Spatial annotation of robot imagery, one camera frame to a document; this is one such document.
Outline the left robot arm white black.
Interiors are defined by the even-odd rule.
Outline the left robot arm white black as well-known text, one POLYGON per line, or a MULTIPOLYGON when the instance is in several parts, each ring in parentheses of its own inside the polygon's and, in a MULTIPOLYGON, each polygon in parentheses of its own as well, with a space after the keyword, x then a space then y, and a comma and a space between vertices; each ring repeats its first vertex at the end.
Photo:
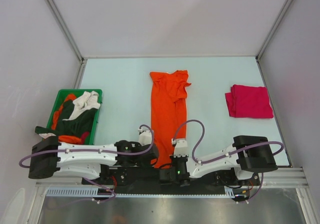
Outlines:
POLYGON ((28 177, 34 180, 55 176, 81 177, 105 184, 110 170, 117 168, 151 167, 159 156, 150 137, 144 142, 121 140, 102 146, 76 145, 49 137, 31 150, 28 177))

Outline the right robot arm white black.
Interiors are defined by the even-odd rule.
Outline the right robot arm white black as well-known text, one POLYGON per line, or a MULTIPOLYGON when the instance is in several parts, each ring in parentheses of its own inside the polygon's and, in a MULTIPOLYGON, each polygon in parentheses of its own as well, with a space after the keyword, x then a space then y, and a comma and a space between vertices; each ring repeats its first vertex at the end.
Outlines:
POLYGON ((174 147, 169 168, 159 170, 161 184, 179 184, 186 186, 191 179, 200 179, 205 175, 221 170, 231 170, 230 178, 242 185, 252 173, 266 173, 278 169, 275 155, 284 145, 278 141, 269 141, 266 137, 236 136, 233 144, 225 149, 200 158, 189 156, 186 139, 172 140, 174 147))

